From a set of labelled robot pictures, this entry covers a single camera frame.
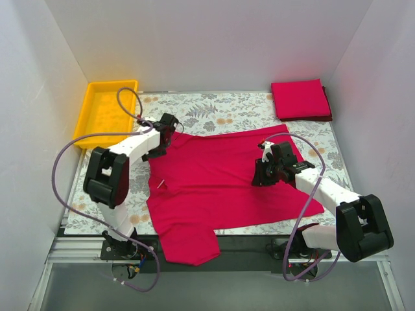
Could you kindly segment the aluminium frame rail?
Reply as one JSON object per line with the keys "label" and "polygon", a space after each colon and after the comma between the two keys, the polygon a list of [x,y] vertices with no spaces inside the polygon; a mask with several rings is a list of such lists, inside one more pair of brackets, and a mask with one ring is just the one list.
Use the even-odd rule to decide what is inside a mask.
{"label": "aluminium frame rail", "polygon": [[127,276],[97,236],[62,236],[49,253],[31,310],[404,310],[388,257],[358,263],[330,257],[319,281],[287,282],[275,248],[281,236],[219,237],[221,255],[198,267],[161,263],[142,294],[112,281]]}

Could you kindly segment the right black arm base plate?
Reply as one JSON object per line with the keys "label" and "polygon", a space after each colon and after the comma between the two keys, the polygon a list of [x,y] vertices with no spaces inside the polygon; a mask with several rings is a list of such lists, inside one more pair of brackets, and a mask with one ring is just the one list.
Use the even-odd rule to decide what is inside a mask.
{"label": "right black arm base plate", "polygon": [[[287,239],[272,239],[271,242],[265,246],[265,251],[276,260],[282,260],[285,254],[285,250],[288,246]],[[289,248],[289,259],[305,259],[314,260],[324,254],[324,249],[311,249],[303,245],[301,242],[293,241]]]}

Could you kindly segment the folded crimson t-shirt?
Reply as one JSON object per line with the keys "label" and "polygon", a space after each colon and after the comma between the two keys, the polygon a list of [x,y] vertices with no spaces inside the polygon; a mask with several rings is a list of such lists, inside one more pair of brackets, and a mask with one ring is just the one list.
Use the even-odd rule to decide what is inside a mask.
{"label": "folded crimson t-shirt", "polygon": [[320,79],[271,83],[276,116],[281,121],[331,121],[332,114]]}

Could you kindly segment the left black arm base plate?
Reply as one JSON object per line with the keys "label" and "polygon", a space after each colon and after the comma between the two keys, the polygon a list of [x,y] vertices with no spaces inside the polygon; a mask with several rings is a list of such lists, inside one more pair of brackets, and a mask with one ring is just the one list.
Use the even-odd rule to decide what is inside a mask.
{"label": "left black arm base plate", "polygon": [[109,235],[104,237],[101,247],[101,260],[141,260],[146,257],[153,260],[154,256],[150,251],[135,242],[118,241]]}

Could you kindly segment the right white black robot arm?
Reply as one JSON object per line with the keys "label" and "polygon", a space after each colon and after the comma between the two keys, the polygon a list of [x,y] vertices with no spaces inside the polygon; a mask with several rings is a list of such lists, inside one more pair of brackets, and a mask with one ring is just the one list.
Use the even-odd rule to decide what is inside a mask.
{"label": "right white black robot arm", "polygon": [[334,225],[311,224],[294,231],[294,252],[311,256],[316,249],[342,253],[350,262],[390,249],[394,238],[381,200],[373,195],[352,192],[323,175],[308,161],[298,161],[291,144],[264,141],[255,161],[252,185],[257,187],[286,183],[310,195],[334,217]]}

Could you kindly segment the yellow plastic bin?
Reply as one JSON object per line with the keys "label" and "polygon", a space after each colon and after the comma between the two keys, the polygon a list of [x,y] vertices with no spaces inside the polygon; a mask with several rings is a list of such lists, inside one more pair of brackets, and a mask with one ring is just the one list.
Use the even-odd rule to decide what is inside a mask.
{"label": "yellow plastic bin", "polygon": [[[122,87],[137,91],[137,80],[116,80],[90,82],[80,110],[73,139],[91,133],[131,132],[134,119],[125,113],[117,102],[117,92]],[[136,114],[136,96],[127,90],[120,93],[123,106],[133,115]],[[75,143],[81,149],[93,149],[97,146],[107,148],[119,143],[126,136],[98,136],[79,140]]]}

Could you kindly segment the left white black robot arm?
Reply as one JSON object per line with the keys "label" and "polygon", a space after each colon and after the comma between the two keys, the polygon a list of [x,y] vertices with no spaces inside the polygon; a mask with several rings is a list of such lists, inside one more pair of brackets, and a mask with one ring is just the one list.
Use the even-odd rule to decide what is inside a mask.
{"label": "left white black robot arm", "polygon": [[138,252],[137,231],[129,219],[125,200],[130,190],[130,170],[139,160],[148,161],[167,154],[179,120],[164,113],[159,121],[139,122],[139,130],[121,142],[96,147],[91,152],[83,189],[97,204],[106,222],[102,236],[124,259]]}

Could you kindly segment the floral patterned table mat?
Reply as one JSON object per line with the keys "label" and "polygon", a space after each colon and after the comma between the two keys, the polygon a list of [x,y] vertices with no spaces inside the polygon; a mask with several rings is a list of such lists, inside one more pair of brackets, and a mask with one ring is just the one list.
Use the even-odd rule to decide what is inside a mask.
{"label": "floral patterned table mat", "polygon": [[[288,131],[306,138],[321,153],[326,164],[324,176],[338,185],[353,191],[344,160],[338,147],[333,127],[329,122],[281,122],[276,117],[271,93],[144,93],[140,95],[146,117],[159,119],[162,113],[171,113],[184,125],[184,133],[215,135],[243,132],[285,124]],[[303,158],[321,169],[316,152],[305,142],[293,138]],[[69,203],[85,214],[102,218],[102,214],[89,196],[83,192],[83,182],[89,162],[90,150],[81,155]],[[130,221],[140,235],[153,235],[154,231],[146,200],[150,194],[148,179],[150,167],[141,160],[133,164],[130,173],[130,191],[126,198]],[[272,224],[215,230],[216,235],[287,235],[295,220]],[[66,212],[61,224],[64,235],[101,235],[106,228],[88,218]]]}

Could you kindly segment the folded dark red t-shirt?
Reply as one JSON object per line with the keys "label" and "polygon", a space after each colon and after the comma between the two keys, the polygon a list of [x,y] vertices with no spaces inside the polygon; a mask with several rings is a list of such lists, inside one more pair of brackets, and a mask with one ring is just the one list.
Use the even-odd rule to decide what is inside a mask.
{"label": "folded dark red t-shirt", "polygon": [[276,100],[276,113],[281,121],[332,121],[324,86],[289,91],[287,96]]}

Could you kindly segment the crimson t-shirt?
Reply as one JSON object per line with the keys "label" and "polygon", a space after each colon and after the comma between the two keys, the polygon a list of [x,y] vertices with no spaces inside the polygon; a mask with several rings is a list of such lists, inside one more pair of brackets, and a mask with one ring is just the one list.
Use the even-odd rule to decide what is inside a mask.
{"label": "crimson t-shirt", "polygon": [[147,205],[168,262],[198,266],[218,257],[218,229],[323,212],[286,183],[252,185],[262,156],[258,144],[269,136],[290,141],[284,125],[205,137],[181,134],[164,156],[149,161]]}
{"label": "crimson t-shirt", "polygon": [[331,121],[332,114],[320,79],[271,83],[276,116],[281,121]]}

